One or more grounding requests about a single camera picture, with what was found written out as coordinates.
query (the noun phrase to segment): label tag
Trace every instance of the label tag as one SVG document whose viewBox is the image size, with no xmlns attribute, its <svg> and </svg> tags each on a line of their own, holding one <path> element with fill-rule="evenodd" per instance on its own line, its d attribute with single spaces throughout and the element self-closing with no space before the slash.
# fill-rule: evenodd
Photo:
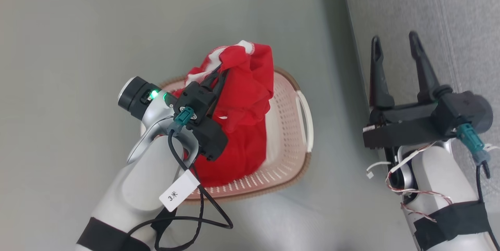
<svg viewBox="0 0 500 251">
<path fill-rule="evenodd" d="M 371 131 L 371 130 L 375 130 L 375 128 L 377 128 L 375 125 L 366 126 L 365 128 L 363 128 L 363 133 Z"/>
<path fill-rule="evenodd" d="M 174 211 L 194 190 L 200 185 L 200 182 L 191 173 L 185 171 L 172 185 L 159 197 L 165 208 Z"/>
</svg>

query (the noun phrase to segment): basket rim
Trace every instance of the basket rim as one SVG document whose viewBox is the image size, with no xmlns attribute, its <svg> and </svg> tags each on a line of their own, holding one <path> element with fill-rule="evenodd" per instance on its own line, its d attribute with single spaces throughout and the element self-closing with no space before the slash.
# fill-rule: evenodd
<svg viewBox="0 0 500 251">
<path fill-rule="evenodd" d="M 292 85 L 295 92 L 300 91 L 300 87 L 299 87 L 297 81 L 295 80 L 295 78 L 293 78 L 293 76 L 291 76 L 290 73 L 288 73 L 284 69 L 277 67 L 277 66 L 275 66 L 275 72 L 279 73 L 284 78 L 286 78 L 286 80 L 288 80 L 288 82 Z M 170 80 L 166 80 L 166 81 L 162 82 L 161 84 L 159 84 L 159 87 L 161 89 L 163 89 L 164 87 L 166 87 L 169 84 L 179 82 L 180 80 L 184 80 L 184 78 L 185 78 L 185 76 L 174 77 Z M 288 180 L 284 183 L 278 184 L 278 185 L 274 185 L 272 187 L 267 187 L 267 188 L 264 188 L 261 190 L 256 190 L 254 192 L 245 192 L 243 194 L 237 194 L 237 195 L 231 195 L 231 196 L 214 197 L 214 199 L 216 199 L 220 203 L 223 203 L 223 202 L 230 202 L 230 201 L 239 201 L 239 200 L 246 199 L 246 198 L 252 198 L 255 196 L 261 196 L 264 194 L 270 194 L 272 192 L 277 192 L 279 190 L 290 187 L 291 185 L 294 185 L 295 183 L 297 183 L 305 175 L 305 173 L 307 172 L 307 169 L 309 169 L 310 163 L 311 163 L 311 153 L 306 152 L 304 163 L 302 164 L 302 168 L 300 168 L 300 171 L 297 173 L 297 175 L 295 175 L 290 180 Z M 199 203 L 199 201 L 200 201 L 199 199 L 186 199 L 182 204 L 193 205 L 193 204 Z"/>
</svg>

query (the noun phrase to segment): laundry basket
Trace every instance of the laundry basket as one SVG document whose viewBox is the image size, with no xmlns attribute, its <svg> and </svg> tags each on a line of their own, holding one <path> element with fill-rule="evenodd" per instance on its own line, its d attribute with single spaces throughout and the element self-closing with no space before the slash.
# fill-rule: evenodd
<svg viewBox="0 0 500 251">
<path fill-rule="evenodd" d="M 160 87 L 168 92 L 184 87 L 184 77 L 166 81 Z M 313 119 L 309 105 L 295 79 L 275 67 L 274 96 L 266 114 L 266 160 L 253 174 L 205 189 L 217 201 L 234 201 L 276 192 L 297 182 L 307 171 L 314 142 Z M 185 201 L 200 203 L 195 190 Z"/>
</svg>

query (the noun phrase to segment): red garment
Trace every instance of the red garment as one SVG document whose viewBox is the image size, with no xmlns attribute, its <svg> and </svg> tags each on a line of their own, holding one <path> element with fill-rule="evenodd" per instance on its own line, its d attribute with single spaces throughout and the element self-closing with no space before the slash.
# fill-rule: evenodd
<svg viewBox="0 0 500 251">
<path fill-rule="evenodd" d="M 194 67 L 185 80 L 201 82 L 214 68 L 230 69 L 213 119 L 229 140 L 222 155 L 209 162 L 200 157 L 196 170 L 202 185 L 226 185 L 254 173 L 266 160 L 266 113 L 273 97 L 274 68 L 271 48 L 240 41 L 234 46 L 212 51 L 200 67 Z M 173 93 L 179 96 L 182 90 Z"/>
</svg>

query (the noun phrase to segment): basket handle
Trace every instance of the basket handle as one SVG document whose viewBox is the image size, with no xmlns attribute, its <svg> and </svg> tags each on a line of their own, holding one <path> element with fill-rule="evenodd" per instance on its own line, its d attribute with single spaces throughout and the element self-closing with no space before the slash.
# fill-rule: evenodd
<svg viewBox="0 0 500 251">
<path fill-rule="evenodd" d="M 311 109 L 309 109 L 309 104 L 305 99 L 304 94 L 300 90 L 297 91 L 298 101 L 300 102 L 300 108 L 305 116 L 305 127 L 302 129 L 304 131 L 305 142 L 307 145 L 307 153 L 313 150 L 314 144 L 314 127 L 313 127 L 313 116 L 311 115 Z"/>
</svg>

